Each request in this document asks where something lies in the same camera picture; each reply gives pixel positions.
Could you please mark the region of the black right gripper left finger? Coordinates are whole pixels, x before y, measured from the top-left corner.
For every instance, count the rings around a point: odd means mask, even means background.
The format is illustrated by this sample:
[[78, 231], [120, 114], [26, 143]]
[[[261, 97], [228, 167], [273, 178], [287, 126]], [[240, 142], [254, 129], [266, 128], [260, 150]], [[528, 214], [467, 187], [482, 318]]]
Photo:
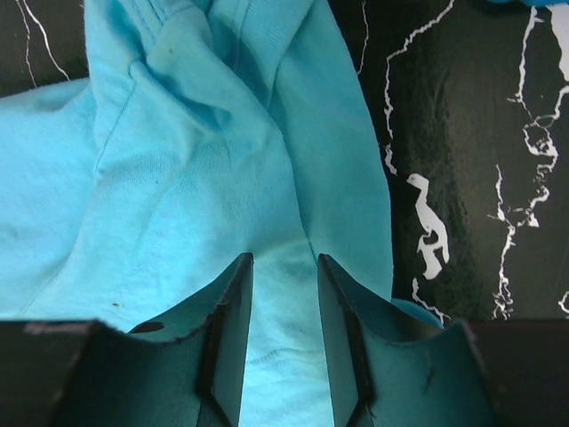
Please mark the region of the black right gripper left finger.
[[235, 426], [252, 307], [251, 254], [122, 333], [89, 327], [52, 426]]

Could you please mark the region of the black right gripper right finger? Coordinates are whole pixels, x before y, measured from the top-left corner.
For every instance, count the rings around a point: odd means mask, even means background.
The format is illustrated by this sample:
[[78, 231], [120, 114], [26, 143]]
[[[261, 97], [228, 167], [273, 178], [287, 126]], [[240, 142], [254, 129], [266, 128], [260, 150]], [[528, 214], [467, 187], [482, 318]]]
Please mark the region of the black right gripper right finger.
[[469, 327], [405, 313], [317, 261], [326, 365], [337, 426], [501, 426]]

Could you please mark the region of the cyan t shirt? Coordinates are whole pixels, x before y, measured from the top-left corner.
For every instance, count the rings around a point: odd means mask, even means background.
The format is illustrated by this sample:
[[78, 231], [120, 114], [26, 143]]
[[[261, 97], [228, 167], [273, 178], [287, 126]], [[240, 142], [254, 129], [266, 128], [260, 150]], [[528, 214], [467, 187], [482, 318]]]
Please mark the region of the cyan t shirt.
[[391, 296], [389, 191], [326, 1], [87, 1], [89, 75], [1, 100], [1, 312], [130, 330], [256, 262], [246, 426], [332, 421], [317, 257]]

